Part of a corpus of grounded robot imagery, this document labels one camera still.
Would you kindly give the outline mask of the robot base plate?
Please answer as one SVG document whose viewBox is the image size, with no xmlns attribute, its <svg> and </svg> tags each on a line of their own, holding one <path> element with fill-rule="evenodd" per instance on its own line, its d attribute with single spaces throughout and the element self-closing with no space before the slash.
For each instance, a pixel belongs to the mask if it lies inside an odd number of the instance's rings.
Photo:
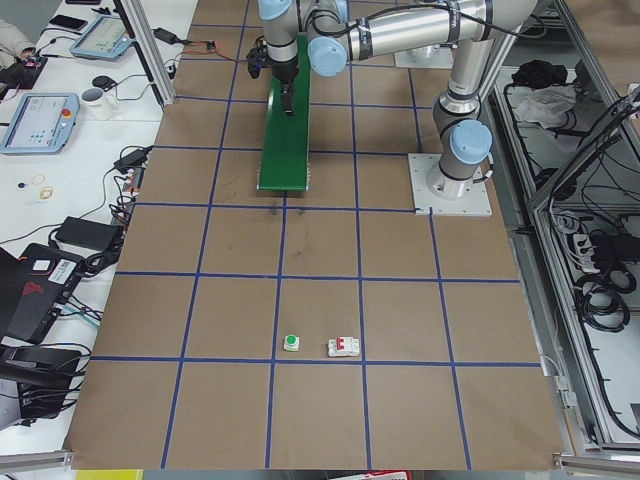
<svg viewBox="0 0 640 480">
<path fill-rule="evenodd" d="M 398 68 L 451 69 L 453 48 L 449 44 L 437 44 L 404 50 L 394 54 Z"/>
<path fill-rule="evenodd" d="M 482 167 L 476 167 L 471 179 L 451 180 L 440 171 L 440 158 L 440 154 L 408 155 L 414 213 L 490 217 L 492 209 Z"/>
</svg>

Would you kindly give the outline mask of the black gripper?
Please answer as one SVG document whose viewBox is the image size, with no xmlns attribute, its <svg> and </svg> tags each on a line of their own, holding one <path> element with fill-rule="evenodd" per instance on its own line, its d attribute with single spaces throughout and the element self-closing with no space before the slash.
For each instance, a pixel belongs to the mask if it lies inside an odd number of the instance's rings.
<svg viewBox="0 0 640 480">
<path fill-rule="evenodd" d="M 287 116 L 294 114 L 294 84 L 299 74 L 299 59 L 295 55 L 286 61 L 271 60 L 273 76 L 281 83 L 280 100 L 283 112 Z"/>
</svg>

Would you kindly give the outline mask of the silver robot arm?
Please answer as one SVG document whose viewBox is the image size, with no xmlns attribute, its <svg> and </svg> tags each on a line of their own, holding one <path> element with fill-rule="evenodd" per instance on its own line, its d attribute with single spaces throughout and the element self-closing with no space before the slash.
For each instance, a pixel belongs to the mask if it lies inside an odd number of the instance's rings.
<svg viewBox="0 0 640 480">
<path fill-rule="evenodd" d="M 447 199 L 472 183 L 450 138 L 478 120 L 487 90 L 532 1 L 262 1 L 252 76 L 269 72 L 258 186 L 304 192 L 309 154 L 355 160 L 443 154 L 433 176 Z"/>
</svg>

